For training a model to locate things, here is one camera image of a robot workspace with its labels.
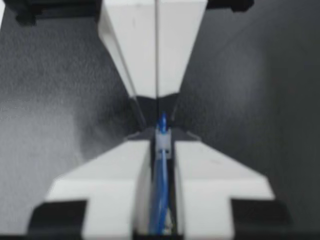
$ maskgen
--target gray fabric surface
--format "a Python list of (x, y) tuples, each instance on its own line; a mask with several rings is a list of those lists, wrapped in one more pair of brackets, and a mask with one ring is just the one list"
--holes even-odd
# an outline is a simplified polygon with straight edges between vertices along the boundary
[[(176, 121), (266, 174), (296, 228), (320, 227), (320, 1), (257, 0), (204, 16)], [(95, 23), (0, 32), (0, 233), (24, 233), (53, 178), (137, 131)]]

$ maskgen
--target blue wire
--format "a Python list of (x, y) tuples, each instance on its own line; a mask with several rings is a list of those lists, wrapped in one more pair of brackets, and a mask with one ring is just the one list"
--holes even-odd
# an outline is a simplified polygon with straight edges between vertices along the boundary
[[(167, 132), (167, 118), (163, 113), (159, 123), (159, 130), (162, 134)], [(169, 184), (167, 172), (166, 150), (161, 150), (161, 158), (154, 163), (153, 195), (149, 232), (161, 235), (165, 229), (166, 215), (168, 209)]]
[(168, 208), (168, 173), (167, 173), (167, 159), (166, 151), (162, 150), (162, 159), (161, 159), (161, 170), (162, 170), (162, 200), (159, 213), (158, 221), (158, 234), (162, 234), (165, 229), (167, 208)]

